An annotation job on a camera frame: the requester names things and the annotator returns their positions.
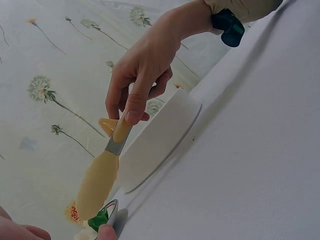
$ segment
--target watch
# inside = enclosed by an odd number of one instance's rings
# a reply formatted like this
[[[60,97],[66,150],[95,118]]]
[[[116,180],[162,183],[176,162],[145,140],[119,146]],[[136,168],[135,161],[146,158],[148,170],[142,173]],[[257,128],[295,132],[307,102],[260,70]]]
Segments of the watch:
[[[217,14],[211,16],[211,22],[214,29],[224,31],[221,40],[229,47],[238,47],[245,33],[245,27],[229,10],[223,9]]]

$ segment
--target fingernail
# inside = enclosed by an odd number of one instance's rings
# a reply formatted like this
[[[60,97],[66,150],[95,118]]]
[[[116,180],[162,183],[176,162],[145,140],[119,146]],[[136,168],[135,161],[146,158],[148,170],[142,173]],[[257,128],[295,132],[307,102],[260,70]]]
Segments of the fingernail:
[[[125,116],[125,120],[132,125],[135,125],[139,122],[140,113],[137,110],[129,110]]]

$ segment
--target orange flower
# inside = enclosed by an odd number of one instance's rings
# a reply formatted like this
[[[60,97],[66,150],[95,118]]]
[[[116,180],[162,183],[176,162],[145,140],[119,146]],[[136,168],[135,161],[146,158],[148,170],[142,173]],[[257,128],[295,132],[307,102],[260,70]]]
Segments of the orange flower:
[[[179,85],[179,84],[175,84],[174,86],[175,86],[177,89],[178,89],[178,88],[184,89],[184,88],[183,88],[181,85]]]
[[[37,19],[35,17],[28,19],[27,21],[25,21],[28,24],[35,24],[37,21]]]
[[[76,201],[73,201],[65,208],[64,215],[72,223],[75,223],[78,225],[83,224],[83,221],[80,219],[76,209]]]

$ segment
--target white tablecloth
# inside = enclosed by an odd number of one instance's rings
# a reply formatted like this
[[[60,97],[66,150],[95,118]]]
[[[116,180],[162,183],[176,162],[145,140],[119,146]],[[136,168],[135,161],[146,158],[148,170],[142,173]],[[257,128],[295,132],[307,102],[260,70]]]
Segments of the white tablecloth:
[[[257,22],[191,91],[203,110],[171,159],[117,194],[120,240],[319,239],[319,10]]]

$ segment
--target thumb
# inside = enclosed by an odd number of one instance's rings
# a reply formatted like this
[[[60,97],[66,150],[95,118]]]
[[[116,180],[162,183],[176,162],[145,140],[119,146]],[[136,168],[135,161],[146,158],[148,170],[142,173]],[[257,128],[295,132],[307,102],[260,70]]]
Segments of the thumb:
[[[154,81],[145,81],[147,77],[142,74],[138,75],[132,91],[126,101],[125,105],[125,120],[130,125],[136,125],[143,117],[148,95]]]
[[[115,230],[108,224],[101,225],[96,240],[117,240]]]

